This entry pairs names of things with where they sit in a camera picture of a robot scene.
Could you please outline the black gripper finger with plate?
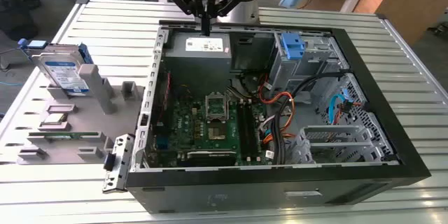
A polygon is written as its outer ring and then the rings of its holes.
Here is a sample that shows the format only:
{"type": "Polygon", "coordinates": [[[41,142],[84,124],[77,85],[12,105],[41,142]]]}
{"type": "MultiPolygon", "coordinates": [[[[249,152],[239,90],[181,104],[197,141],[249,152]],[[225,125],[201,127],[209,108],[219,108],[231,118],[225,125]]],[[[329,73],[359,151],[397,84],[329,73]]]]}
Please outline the black gripper finger with plate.
{"type": "Polygon", "coordinates": [[[237,4],[244,0],[221,0],[219,3],[216,0],[207,0],[205,10],[205,35],[211,35],[212,19],[224,17],[235,9],[237,4]]]}

